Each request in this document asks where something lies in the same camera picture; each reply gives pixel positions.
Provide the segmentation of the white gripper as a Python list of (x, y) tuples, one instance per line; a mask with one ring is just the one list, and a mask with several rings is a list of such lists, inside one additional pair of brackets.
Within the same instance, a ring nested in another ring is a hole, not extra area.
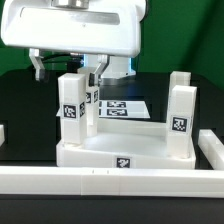
[(53, 0), (6, 0), (1, 38), (8, 46), (30, 48), (35, 79), (47, 81), (41, 50), (99, 55), (88, 86), (100, 86), (110, 56), (140, 52), (142, 0), (90, 0), (86, 9), (59, 8)]

